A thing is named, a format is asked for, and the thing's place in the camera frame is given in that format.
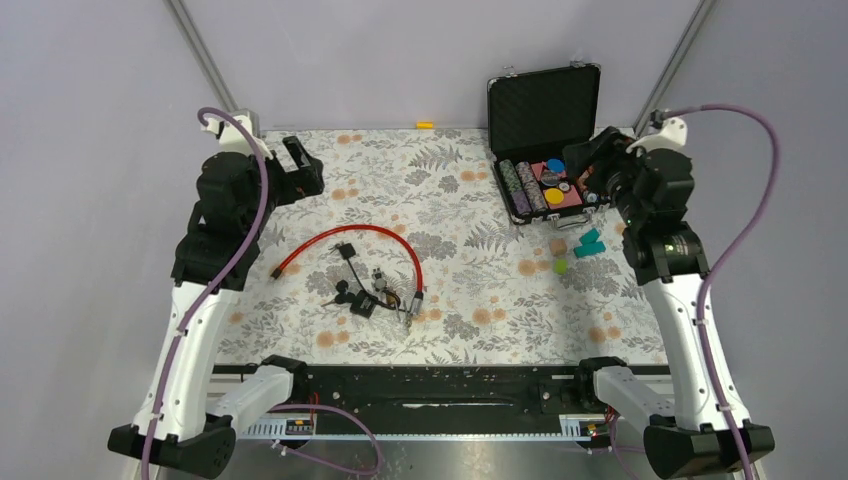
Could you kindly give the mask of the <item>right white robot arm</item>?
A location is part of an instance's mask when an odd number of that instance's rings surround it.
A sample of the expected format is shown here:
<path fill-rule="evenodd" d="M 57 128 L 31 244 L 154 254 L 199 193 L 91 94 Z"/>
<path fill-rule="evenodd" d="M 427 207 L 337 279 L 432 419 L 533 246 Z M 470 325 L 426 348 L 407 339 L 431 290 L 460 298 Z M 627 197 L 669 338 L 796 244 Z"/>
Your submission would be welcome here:
<path fill-rule="evenodd" d="M 625 222 L 623 252 L 660 328 L 673 387 L 666 400 L 622 360 L 596 357 L 579 363 L 573 396 L 583 410 L 628 421 L 660 478 L 751 478 L 775 440 L 751 420 L 724 360 L 710 302 L 715 267 L 685 220 L 695 181 L 682 145 L 611 127 L 563 151 L 568 179 L 608 198 Z"/>

